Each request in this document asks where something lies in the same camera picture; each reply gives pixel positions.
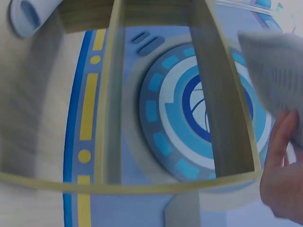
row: yellow dot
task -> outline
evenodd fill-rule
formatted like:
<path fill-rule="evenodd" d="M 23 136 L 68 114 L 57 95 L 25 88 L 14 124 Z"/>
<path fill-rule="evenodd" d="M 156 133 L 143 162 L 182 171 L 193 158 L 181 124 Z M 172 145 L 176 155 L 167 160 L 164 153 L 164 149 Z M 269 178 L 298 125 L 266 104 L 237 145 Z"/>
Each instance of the yellow dot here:
<path fill-rule="evenodd" d="M 90 59 L 91 64 L 98 64 L 100 61 L 101 61 L 101 57 L 99 55 L 95 55 Z"/>
<path fill-rule="evenodd" d="M 81 163 L 86 164 L 90 161 L 90 152 L 88 150 L 82 150 L 78 154 L 78 159 Z"/>

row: blue curved line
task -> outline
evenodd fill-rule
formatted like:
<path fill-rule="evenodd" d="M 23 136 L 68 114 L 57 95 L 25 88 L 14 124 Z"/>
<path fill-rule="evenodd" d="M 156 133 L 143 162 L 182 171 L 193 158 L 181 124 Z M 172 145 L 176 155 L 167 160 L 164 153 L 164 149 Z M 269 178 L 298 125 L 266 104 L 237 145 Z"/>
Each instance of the blue curved line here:
<path fill-rule="evenodd" d="M 68 110 L 64 155 L 63 155 L 63 181 L 64 182 L 71 182 L 72 155 L 73 155 L 75 126 L 76 126 L 76 116 L 77 116 L 78 102 L 80 96 L 80 88 L 82 83 L 82 76 L 84 72 L 85 61 L 89 50 L 89 43 L 92 33 L 93 33 L 92 31 L 87 31 L 85 33 L 80 55 L 78 58 L 78 64 L 75 72 L 74 82 L 71 90 L 71 101 Z M 71 194 L 67 194 L 67 193 L 63 194 L 63 211 L 64 211 L 64 226 L 72 227 Z"/>
<path fill-rule="evenodd" d="M 208 132 L 206 116 L 207 116 L 207 112 L 205 111 L 205 114 L 204 114 L 204 121 L 205 121 L 206 131 Z"/>
<path fill-rule="evenodd" d="M 200 105 L 200 103 L 201 102 L 203 102 L 205 99 L 202 99 L 202 100 L 200 100 L 195 106 L 194 106 L 194 108 L 192 109 L 192 113 L 195 111 L 195 109 Z"/>

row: hand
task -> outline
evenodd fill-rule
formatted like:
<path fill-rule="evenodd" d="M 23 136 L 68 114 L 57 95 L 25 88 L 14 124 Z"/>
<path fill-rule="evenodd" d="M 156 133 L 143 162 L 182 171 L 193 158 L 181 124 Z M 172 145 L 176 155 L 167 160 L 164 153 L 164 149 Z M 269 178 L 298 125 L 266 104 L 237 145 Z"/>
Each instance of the hand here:
<path fill-rule="evenodd" d="M 260 183 L 260 195 L 277 218 L 303 225 L 303 161 L 289 164 L 286 153 L 291 134 L 298 125 L 297 112 L 281 112 L 273 127 Z"/>

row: wooden frame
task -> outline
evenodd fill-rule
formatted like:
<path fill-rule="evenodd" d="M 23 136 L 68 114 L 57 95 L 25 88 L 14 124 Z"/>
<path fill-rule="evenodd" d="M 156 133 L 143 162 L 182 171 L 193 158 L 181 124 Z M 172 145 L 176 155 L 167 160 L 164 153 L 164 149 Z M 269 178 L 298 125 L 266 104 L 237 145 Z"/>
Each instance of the wooden frame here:
<path fill-rule="evenodd" d="M 90 8 L 88 18 L 84 18 L 81 12 L 87 10 L 87 7 Z M 144 194 L 205 190 L 255 181 L 261 176 L 257 145 L 243 88 L 209 1 L 115 0 L 112 5 L 112 0 L 65 0 L 60 12 L 67 31 L 103 28 L 109 24 L 96 129 L 96 138 L 101 139 L 96 140 L 95 144 L 95 160 L 102 162 L 95 161 L 95 184 L 55 183 L 5 173 L 0 173 L 0 180 L 61 192 Z M 94 13 L 100 14 L 100 17 L 93 18 Z M 204 93 L 217 175 L 214 180 L 146 186 L 119 185 L 125 27 L 151 24 L 190 27 L 201 80 L 206 85 Z M 220 66 L 214 63 L 218 59 Z"/>

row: light blue segment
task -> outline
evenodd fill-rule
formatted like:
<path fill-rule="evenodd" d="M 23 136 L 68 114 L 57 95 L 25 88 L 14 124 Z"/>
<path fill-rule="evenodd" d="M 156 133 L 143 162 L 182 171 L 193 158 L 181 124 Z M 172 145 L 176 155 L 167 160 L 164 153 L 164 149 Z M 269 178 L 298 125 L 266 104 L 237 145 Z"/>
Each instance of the light blue segment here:
<path fill-rule="evenodd" d="M 271 0 L 258 0 L 256 3 L 258 5 L 265 6 L 268 8 L 270 8 L 270 6 L 271 6 Z"/>
<path fill-rule="evenodd" d="M 193 47 L 185 49 L 183 51 L 183 53 L 185 54 L 185 56 L 190 57 L 190 56 L 194 56 L 195 55 L 195 50 Z"/>
<path fill-rule="evenodd" d="M 146 102 L 146 117 L 149 123 L 156 122 L 158 120 L 156 101 L 148 100 Z"/>
<path fill-rule="evenodd" d="M 216 174 L 209 174 L 208 179 L 216 179 Z"/>
<path fill-rule="evenodd" d="M 189 164 L 184 159 L 180 159 L 177 164 L 176 168 L 180 171 L 184 176 L 188 179 L 195 180 L 198 178 L 199 169 L 191 164 Z"/>
<path fill-rule="evenodd" d="M 153 134 L 153 139 L 156 143 L 157 148 L 161 151 L 161 153 L 165 156 L 170 154 L 172 151 L 171 145 L 168 143 L 167 139 L 164 136 L 163 132 L 158 132 Z"/>
<path fill-rule="evenodd" d="M 245 59 L 240 54 L 234 52 L 232 53 L 232 58 L 241 65 L 246 65 Z"/>
<path fill-rule="evenodd" d="M 162 80 L 163 80 L 163 76 L 156 72 L 150 80 L 150 83 L 148 85 L 148 89 L 150 91 L 154 91 L 154 92 L 158 91 L 160 83 L 161 83 Z"/>
<path fill-rule="evenodd" d="M 169 70 L 172 66 L 174 66 L 179 61 L 179 58 L 176 55 L 172 55 L 169 58 L 165 59 L 164 62 L 162 62 L 162 66 Z"/>

